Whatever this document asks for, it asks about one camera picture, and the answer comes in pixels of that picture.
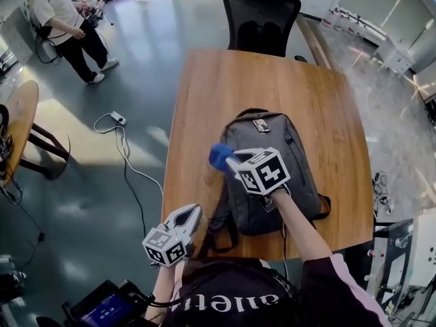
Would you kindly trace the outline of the red white containers pile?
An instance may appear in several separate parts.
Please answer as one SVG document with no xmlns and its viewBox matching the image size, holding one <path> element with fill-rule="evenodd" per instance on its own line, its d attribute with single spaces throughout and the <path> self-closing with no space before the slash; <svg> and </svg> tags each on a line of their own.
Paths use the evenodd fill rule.
<svg viewBox="0 0 436 327">
<path fill-rule="evenodd" d="M 89 7 L 84 12 L 81 12 L 85 18 L 96 16 L 97 19 L 101 20 L 104 17 L 104 13 L 102 12 L 102 8 L 105 4 L 104 0 L 81 0 L 81 2 Z"/>
</svg>

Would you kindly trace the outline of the white leaning panel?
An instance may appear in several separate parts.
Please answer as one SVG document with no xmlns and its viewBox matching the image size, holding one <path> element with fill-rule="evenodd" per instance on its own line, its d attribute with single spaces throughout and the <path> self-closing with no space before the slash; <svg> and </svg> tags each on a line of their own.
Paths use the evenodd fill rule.
<svg viewBox="0 0 436 327">
<path fill-rule="evenodd" d="M 414 74 L 413 80 L 425 104 L 436 99 L 436 70 L 425 69 L 418 74 Z"/>
</svg>

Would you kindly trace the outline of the black screen device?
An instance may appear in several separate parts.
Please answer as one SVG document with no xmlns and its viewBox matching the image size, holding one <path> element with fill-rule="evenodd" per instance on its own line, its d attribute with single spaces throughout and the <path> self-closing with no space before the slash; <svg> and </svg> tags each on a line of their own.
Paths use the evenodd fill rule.
<svg viewBox="0 0 436 327">
<path fill-rule="evenodd" d="M 106 280 L 80 302 L 62 304 L 67 327 L 146 327 L 151 295 L 143 294 L 131 281 Z"/>
</svg>

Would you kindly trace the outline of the grey metal locker cabinet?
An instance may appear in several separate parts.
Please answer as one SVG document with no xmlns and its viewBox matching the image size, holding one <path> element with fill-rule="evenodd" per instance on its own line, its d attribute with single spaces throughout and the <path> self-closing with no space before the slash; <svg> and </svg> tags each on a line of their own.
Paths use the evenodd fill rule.
<svg viewBox="0 0 436 327">
<path fill-rule="evenodd" d="M 1 22 L 0 36 L 18 62 L 26 65 L 33 56 L 35 38 L 19 7 Z"/>
</svg>

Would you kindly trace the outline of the round wooden table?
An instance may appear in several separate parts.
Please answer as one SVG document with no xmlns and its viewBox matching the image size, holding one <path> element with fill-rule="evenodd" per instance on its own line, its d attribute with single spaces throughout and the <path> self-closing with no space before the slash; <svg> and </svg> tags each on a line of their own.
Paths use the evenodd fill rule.
<svg viewBox="0 0 436 327">
<path fill-rule="evenodd" d="M 1 187 L 12 182 L 19 166 L 38 172 L 48 180 L 59 178 L 67 166 L 71 148 L 65 148 L 52 133 L 35 123 L 39 93 L 36 81 L 28 80 L 13 91 L 5 103 L 10 115 L 6 133 L 12 137 L 12 152 L 6 159 L 5 166 L 10 169 L 11 174 L 0 178 Z M 23 154 L 29 142 L 63 159 L 63 165 L 57 169 L 50 169 L 26 160 Z"/>
</svg>

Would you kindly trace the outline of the person's right forearm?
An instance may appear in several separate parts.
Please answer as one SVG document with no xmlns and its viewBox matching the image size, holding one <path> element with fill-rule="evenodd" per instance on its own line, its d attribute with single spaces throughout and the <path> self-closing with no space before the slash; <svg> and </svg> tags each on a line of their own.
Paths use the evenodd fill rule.
<svg viewBox="0 0 436 327">
<path fill-rule="evenodd" d="M 284 189 L 277 189 L 270 196 L 277 205 L 303 262 L 332 256 L 326 241 L 301 213 L 291 195 Z"/>
</svg>

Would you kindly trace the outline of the person's black printed shirt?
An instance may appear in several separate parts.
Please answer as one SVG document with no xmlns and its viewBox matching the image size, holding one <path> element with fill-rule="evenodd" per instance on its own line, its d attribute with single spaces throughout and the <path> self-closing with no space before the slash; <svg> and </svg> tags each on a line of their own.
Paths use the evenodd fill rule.
<svg viewBox="0 0 436 327">
<path fill-rule="evenodd" d="M 300 287 L 259 260 L 209 262 L 183 277 L 162 327 L 391 327 L 342 255 L 303 264 Z"/>
</svg>

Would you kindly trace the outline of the person's left forearm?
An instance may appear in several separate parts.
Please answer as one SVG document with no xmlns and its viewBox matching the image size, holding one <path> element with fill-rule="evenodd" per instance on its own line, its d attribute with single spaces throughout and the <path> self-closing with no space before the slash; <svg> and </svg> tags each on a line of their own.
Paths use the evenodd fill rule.
<svg viewBox="0 0 436 327">
<path fill-rule="evenodd" d="M 162 266 L 159 269 L 153 295 L 157 302 L 169 302 L 174 295 L 174 287 L 178 285 L 183 276 L 184 262 L 179 262 L 171 267 Z M 149 307 L 144 318 L 160 325 L 163 322 L 168 308 Z"/>
</svg>

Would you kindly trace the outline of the long wooden bench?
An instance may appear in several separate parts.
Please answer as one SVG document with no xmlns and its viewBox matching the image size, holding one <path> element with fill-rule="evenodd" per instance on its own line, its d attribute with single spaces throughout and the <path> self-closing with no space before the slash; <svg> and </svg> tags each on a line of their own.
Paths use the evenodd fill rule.
<svg viewBox="0 0 436 327">
<path fill-rule="evenodd" d="M 339 71 L 339 66 L 331 53 L 330 46 L 318 27 L 319 22 L 308 18 L 304 14 L 299 14 L 296 22 L 311 51 L 315 64 L 330 70 Z"/>
</svg>

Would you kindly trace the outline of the white cabinet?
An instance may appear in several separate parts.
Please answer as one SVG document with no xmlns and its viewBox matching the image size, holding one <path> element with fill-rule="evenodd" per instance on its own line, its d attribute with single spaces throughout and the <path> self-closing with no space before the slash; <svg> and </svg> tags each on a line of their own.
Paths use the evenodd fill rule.
<svg viewBox="0 0 436 327">
<path fill-rule="evenodd" d="M 408 50 L 398 43 L 389 35 L 385 40 L 377 47 L 373 53 L 373 57 L 379 57 L 381 59 L 381 68 L 389 68 L 394 71 L 397 76 L 402 76 L 415 61 L 409 54 Z"/>
</svg>

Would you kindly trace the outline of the grey backpack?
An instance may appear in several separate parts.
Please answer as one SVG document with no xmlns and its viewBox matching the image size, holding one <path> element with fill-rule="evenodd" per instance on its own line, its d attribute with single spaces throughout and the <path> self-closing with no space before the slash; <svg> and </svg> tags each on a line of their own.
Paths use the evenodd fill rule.
<svg viewBox="0 0 436 327">
<path fill-rule="evenodd" d="M 291 195 L 309 222 L 329 216 L 330 198 L 318 193 L 302 140 L 286 114 L 261 108 L 246 109 L 225 126 L 219 143 L 228 145 L 233 151 L 277 149 L 290 173 L 286 189 L 279 189 Z M 283 220 L 270 195 L 267 198 L 251 196 L 232 171 L 223 172 L 221 197 L 208 221 L 199 257 L 205 258 L 209 251 L 227 253 L 233 250 L 241 234 L 261 236 L 282 231 Z"/>
</svg>

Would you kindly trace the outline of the black equipment rack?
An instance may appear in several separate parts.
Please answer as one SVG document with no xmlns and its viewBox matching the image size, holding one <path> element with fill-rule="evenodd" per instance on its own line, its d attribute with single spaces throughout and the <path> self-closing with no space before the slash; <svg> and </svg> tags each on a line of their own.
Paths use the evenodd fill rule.
<svg viewBox="0 0 436 327">
<path fill-rule="evenodd" d="M 382 308 L 395 306 L 401 296 L 411 254 L 414 221 L 377 222 L 370 273 L 364 277 L 367 292 Z"/>
</svg>

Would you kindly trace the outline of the blue cloth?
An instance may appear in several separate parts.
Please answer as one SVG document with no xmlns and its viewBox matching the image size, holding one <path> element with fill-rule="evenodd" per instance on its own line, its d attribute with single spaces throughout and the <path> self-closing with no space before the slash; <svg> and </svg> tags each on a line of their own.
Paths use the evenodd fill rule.
<svg viewBox="0 0 436 327">
<path fill-rule="evenodd" d="M 211 147 L 208 156 L 208 162 L 216 170 L 224 173 L 230 173 L 230 167 L 227 163 L 227 158 L 231 157 L 234 157 L 233 149 L 228 145 L 217 143 Z"/>
</svg>

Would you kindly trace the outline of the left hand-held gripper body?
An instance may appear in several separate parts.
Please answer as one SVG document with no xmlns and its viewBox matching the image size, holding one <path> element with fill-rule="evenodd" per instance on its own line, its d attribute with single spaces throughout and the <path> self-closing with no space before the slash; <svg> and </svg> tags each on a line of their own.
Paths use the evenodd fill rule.
<svg viewBox="0 0 436 327">
<path fill-rule="evenodd" d="M 152 262 L 169 268 L 193 255 L 191 237 L 195 231 L 196 227 L 192 225 L 172 227 L 161 223 L 150 230 L 142 246 Z"/>
</svg>

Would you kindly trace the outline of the row of clear bottles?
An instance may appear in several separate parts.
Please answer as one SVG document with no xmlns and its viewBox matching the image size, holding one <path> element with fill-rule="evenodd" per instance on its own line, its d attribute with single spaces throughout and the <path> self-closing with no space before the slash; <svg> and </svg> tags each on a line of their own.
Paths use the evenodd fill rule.
<svg viewBox="0 0 436 327">
<path fill-rule="evenodd" d="M 320 27 L 327 31 L 338 31 L 348 35 L 357 36 L 360 34 L 358 19 L 338 8 L 326 12 L 320 22 Z"/>
</svg>

